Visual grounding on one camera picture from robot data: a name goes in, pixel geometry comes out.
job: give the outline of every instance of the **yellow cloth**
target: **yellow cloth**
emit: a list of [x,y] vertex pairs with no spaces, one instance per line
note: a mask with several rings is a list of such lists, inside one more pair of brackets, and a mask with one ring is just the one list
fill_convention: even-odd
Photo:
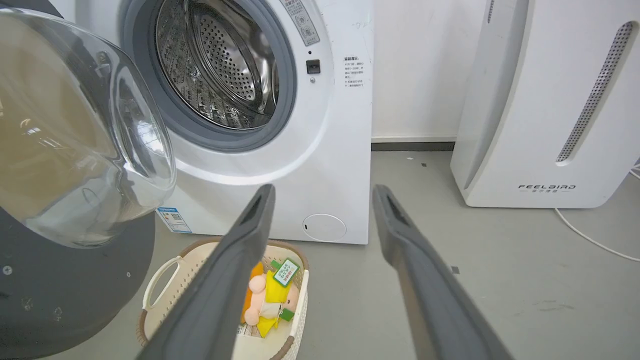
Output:
[[[277,302],[277,303],[283,303],[287,301],[287,295],[289,294],[289,289],[291,288],[291,282],[287,285],[287,287],[285,288],[284,286],[280,285],[279,282],[275,281],[275,279],[273,278],[274,273],[269,270],[267,271],[267,279],[266,279],[266,285],[265,285],[265,290],[266,294],[264,295],[264,302]],[[258,325],[256,325],[258,327],[258,331],[260,331],[260,336],[265,337],[267,336],[267,333],[269,332],[269,330],[271,330],[272,327],[275,327],[276,329],[278,328],[278,319],[280,318],[280,316],[276,316],[275,318],[263,318],[262,316],[260,316],[260,320],[258,320]]]

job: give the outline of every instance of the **plush toy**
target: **plush toy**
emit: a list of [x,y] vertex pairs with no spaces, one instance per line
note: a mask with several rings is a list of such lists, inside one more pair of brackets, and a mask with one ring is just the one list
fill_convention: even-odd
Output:
[[[255,265],[253,270],[251,270],[251,276],[249,276],[249,279],[253,279],[254,277],[260,276],[262,274],[264,274],[264,266],[260,262]],[[251,289],[247,288],[246,295],[244,296],[244,306],[242,308],[242,313],[240,314],[240,323],[244,322],[244,312],[247,311],[247,309],[251,306],[251,294]]]
[[249,281],[251,306],[244,312],[247,325],[257,325],[260,335],[265,337],[272,327],[278,328],[278,320],[291,320],[298,305],[300,290],[291,282],[282,286],[273,278],[270,270],[254,276]]

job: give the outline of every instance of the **washing machine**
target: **washing machine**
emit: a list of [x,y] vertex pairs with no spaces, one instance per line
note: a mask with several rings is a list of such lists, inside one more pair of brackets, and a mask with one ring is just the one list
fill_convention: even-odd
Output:
[[170,130],[178,180],[158,214],[171,231],[225,234],[271,183],[272,238],[367,243],[372,10],[371,0],[76,3],[79,25],[134,60]]

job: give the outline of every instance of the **gray floor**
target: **gray floor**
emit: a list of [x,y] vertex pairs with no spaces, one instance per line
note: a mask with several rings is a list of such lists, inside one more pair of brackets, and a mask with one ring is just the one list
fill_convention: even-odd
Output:
[[[579,238],[551,210],[466,207],[450,158],[375,152],[372,182],[391,187],[445,262],[458,266],[458,279],[515,359],[638,359],[640,264]],[[602,243],[640,257],[637,179],[627,177],[598,209],[565,214]],[[296,243],[311,266],[299,360],[415,357],[396,275],[371,227],[364,247]],[[172,234],[158,222],[151,271],[201,237]],[[132,359],[140,351],[141,296],[98,335],[49,359]]]

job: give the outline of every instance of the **power cord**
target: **power cord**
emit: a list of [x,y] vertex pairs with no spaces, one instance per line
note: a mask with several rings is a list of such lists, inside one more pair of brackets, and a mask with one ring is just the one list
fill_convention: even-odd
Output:
[[[635,176],[636,178],[638,178],[638,180],[640,180],[640,175],[636,173],[636,171],[640,171],[640,164],[637,164],[636,166],[632,167],[631,170],[629,170],[629,174]],[[631,261],[636,261],[638,263],[640,263],[640,259],[638,258],[632,258],[631,256],[628,255],[624,255],[621,252],[617,252],[613,249],[610,249],[604,245],[602,245],[601,243],[595,241],[594,239],[590,238],[589,236],[586,236],[584,233],[582,233],[582,231],[578,230],[575,228],[575,226],[571,225],[569,223],[569,221],[567,221],[567,219],[562,215],[562,213],[560,213],[560,210],[558,209],[554,209],[554,211],[556,212],[556,214],[558,214],[558,216],[560,217],[560,219],[573,231],[575,231],[576,234],[580,235],[581,237],[587,239],[589,242],[591,242],[593,245],[596,245],[597,247],[600,247],[601,249],[604,249],[608,252],[610,252],[611,254],[615,254],[618,255],[621,258],[625,258],[627,260],[631,260]]]

